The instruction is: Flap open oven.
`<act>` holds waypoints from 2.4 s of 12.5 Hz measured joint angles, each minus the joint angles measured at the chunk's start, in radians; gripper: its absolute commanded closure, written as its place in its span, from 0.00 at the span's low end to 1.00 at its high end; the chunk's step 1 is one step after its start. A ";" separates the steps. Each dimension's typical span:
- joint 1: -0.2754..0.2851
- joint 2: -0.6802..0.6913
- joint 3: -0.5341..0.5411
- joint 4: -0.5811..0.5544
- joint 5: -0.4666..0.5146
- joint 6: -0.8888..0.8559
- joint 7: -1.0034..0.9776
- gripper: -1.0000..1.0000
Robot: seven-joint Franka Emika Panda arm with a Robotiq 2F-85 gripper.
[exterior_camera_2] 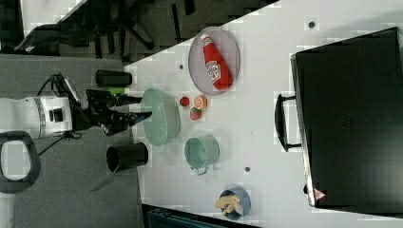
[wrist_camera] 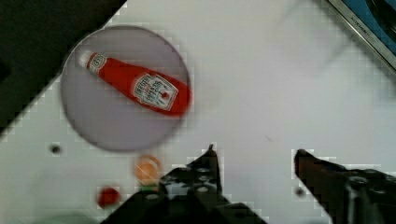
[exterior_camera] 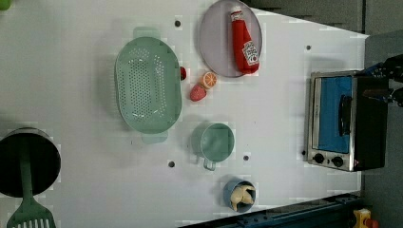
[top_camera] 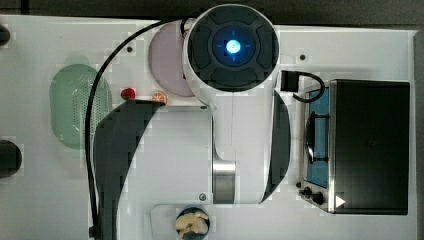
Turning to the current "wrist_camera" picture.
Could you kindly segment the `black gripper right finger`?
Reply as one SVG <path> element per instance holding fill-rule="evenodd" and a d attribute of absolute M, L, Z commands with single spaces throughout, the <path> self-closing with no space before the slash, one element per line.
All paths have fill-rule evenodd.
<path fill-rule="evenodd" d="M 396 224 L 396 182 L 375 169 L 347 169 L 304 149 L 294 172 L 332 219 L 332 224 Z"/>

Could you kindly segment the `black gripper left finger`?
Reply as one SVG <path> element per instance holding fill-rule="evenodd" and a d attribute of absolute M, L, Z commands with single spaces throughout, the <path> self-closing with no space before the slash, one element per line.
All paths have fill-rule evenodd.
<path fill-rule="evenodd" d="M 213 147 L 164 175 L 156 190 L 139 190 L 101 224 L 267 224 L 243 203 L 222 195 Z"/>

